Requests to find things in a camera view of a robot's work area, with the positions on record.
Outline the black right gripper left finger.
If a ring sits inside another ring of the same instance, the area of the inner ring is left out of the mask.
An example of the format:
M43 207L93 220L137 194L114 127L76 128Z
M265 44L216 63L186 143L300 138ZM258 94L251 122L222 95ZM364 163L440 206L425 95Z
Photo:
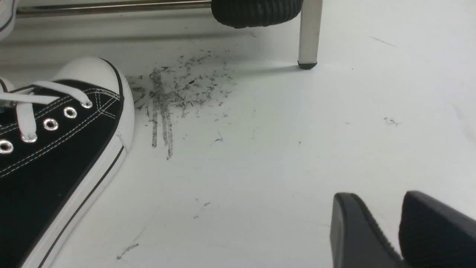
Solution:
M335 268L403 267L403 259L354 193L333 197L330 243Z

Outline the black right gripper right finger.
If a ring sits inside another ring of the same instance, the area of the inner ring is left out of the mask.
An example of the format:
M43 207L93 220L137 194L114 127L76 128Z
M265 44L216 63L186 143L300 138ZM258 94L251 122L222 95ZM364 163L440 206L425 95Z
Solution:
M398 240L412 268L474 268L476 222L420 191L403 197Z

